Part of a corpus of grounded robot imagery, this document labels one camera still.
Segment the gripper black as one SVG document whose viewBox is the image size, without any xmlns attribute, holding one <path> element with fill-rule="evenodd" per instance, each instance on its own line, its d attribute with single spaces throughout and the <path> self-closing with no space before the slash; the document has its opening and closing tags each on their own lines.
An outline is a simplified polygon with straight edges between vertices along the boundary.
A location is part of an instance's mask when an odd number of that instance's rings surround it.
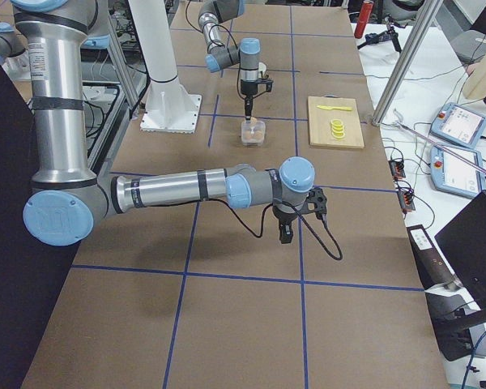
<svg viewBox="0 0 486 389">
<path fill-rule="evenodd" d="M 240 81 L 241 94 L 245 97 L 245 120 L 251 120 L 253 110 L 253 98 L 256 95 L 256 83 L 254 81 Z"/>
<path fill-rule="evenodd" d="M 291 205 L 274 205 L 274 216 L 278 221 L 279 240 L 281 244 L 291 244 L 293 239 L 292 223 L 297 218 L 298 210 Z"/>
</svg>

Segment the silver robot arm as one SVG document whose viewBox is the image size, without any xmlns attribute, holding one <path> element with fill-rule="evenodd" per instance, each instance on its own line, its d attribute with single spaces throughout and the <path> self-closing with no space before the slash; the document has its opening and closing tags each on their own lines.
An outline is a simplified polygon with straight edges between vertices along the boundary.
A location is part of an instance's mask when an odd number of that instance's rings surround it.
<svg viewBox="0 0 486 389">
<path fill-rule="evenodd" d="M 147 112 L 143 129 L 193 133 L 201 105 L 181 85 L 164 1 L 128 1 L 147 69 Z M 313 188 L 315 170 L 293 156 L 278 169 L 257 171 L 250 165 L 196 170 L 153 177 L 98 178 L 87 161 L 81 71 L 81 47 L 92 32 L 109 24 L 107 1 L 11 1 L 15 26 L 28 42 L 39 170 L 32 177 L 33 195 L 23 208 L 29 233 L 51 246 L 83 240 L 100 221 L 113 214 L 145 207 L 176 207 L 218 201 L 234 208 L 266 204 L 279 222 L 281 243 L 292 241 L 292 222 L 318 212 L 324 221 L 325 197 Z M 273 81 L 260 71 L 260 42 L 245 38 L 227 46 L 218 28 L 245 12 L 245 1 L 205 1 L 198 15 L 207 44 L 210 72 L 238 65 L 245 120 L 251 125 L 258 86 L 270 92 Z"/>
<path fill-rule="evenodd" d="M 250 122 L 254 98 L 258 94 L 258 85 L 262 82 L 259 71 L 260 41 L 257 38 L 244 38 L 239 45 L 226 45 L 220 35 L 222 23 L 235 19 L 244 12 L 244 1 L 205 1 L 198 13 L 198 26 L 207 45 L 205 62 L 211 73 L 230 66 L 239 66 L 245 120 Z"/>
</svg>

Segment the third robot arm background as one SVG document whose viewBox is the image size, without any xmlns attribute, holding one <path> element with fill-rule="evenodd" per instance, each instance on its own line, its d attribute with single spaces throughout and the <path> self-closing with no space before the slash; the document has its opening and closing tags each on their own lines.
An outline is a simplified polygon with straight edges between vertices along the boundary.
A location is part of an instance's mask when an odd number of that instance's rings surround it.
<svg viewBox="0 0 486 389">
<path fill-rule="evenodd" d="M 28 50 L 5 22 L 0 22 L 0 65 L 12 81 L 31 80 Z"/>
</svg>

